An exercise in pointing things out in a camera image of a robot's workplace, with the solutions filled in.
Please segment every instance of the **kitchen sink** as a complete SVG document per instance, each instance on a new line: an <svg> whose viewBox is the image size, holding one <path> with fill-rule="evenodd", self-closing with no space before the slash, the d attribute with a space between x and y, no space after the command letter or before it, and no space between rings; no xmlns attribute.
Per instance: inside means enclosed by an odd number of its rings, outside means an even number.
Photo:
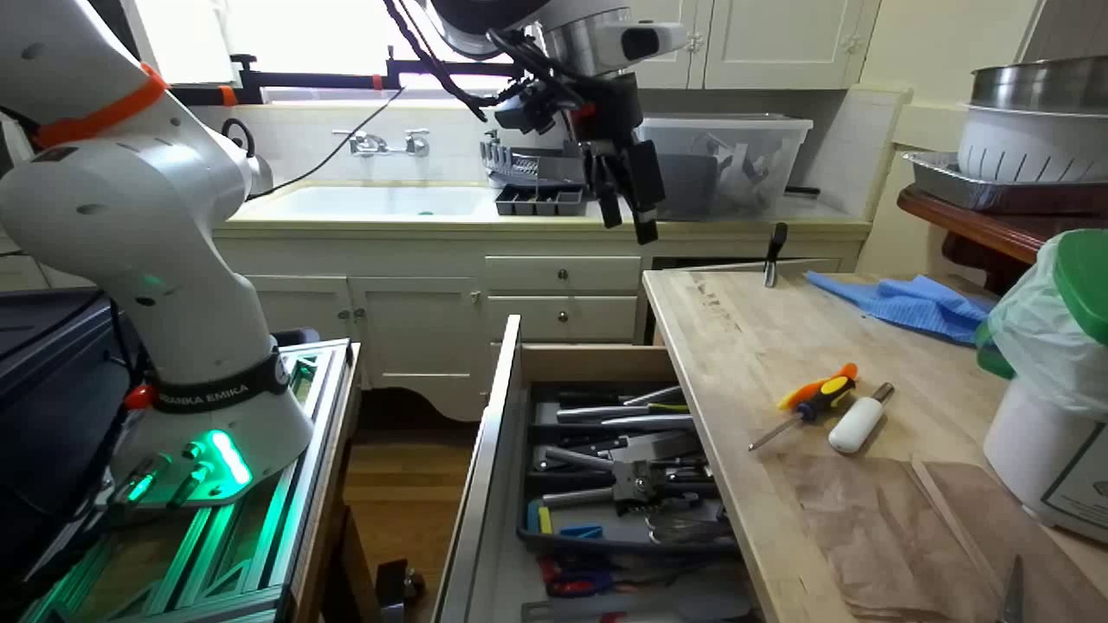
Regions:
<svg viewBox="0 0 1108 623"><path fill-rule="evenodd" d="M251 204L252 219L356 223L356 219L485 219L490 187L298 187Z"/></svg>

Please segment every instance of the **blue glove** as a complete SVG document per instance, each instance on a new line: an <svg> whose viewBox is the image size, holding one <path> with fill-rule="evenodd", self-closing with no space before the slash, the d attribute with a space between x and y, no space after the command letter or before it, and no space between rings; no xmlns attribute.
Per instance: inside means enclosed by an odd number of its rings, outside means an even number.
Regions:
<svg viewBox="0 0 1108 623"><path fill-rule="evenodd" d="M963 347L974 347L975 327L990 314L985 302L968 302L928 276L880 285L838 285L827 274L802 276L807 285L858 304L872 317Z"/></svg>

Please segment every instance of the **butcher block countertop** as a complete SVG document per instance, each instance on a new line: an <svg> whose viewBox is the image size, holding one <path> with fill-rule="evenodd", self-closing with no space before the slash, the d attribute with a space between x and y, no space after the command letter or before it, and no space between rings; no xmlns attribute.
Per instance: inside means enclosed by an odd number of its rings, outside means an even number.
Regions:
<svg viewBox="0 0 1108 623"><path fill-rule="evenodd" d="M783 421L777 402L797 384L858 364L857 395L872 395L882 381L898 395L866 452L838 459L944 459L990 473L979 442L1004 381L979 369L974 350L882 327L802 276L767 286L762 274L648 271L643 286L762 613L791 623L857 621L783 471L791 456L838 456L827 448L833 419L783 432L760 452L749 442ZM1108 595L1108 552L1047 533Z"/></svg>

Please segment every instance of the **open drawer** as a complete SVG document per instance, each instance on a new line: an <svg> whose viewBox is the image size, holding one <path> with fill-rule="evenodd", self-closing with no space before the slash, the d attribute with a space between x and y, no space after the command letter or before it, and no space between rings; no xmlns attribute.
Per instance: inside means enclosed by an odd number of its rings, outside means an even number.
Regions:
<svg viewBox="0 0 1108 623"><path fill-rule="evenodd" d="M520 347L507 322L492 399L464 481L455 545L444 564L440 623L561 623L561 621L746 621L751 588L733 558L697 558L665 580L615 584L600 595L552 599L541 558L520 540L526 471L532 464L532 388L552 384L674 384L665 350L652 347Z"/></svg>

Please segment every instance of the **white bottle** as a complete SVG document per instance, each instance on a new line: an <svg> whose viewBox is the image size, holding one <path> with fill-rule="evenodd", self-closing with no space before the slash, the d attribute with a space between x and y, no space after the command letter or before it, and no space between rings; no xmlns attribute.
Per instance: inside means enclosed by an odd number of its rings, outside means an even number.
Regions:
<svg viewBox="0 0 1108 623"><path fill-rule="evenodd" d="M858 399L843 419L838 426L827 432L827 442L838 452L858 452L866 448L866 440L872 435L872 429L880 426L880 419L888 415L882 399L893 395L893 384L882 384L872 390L872 399Z"/></svg>

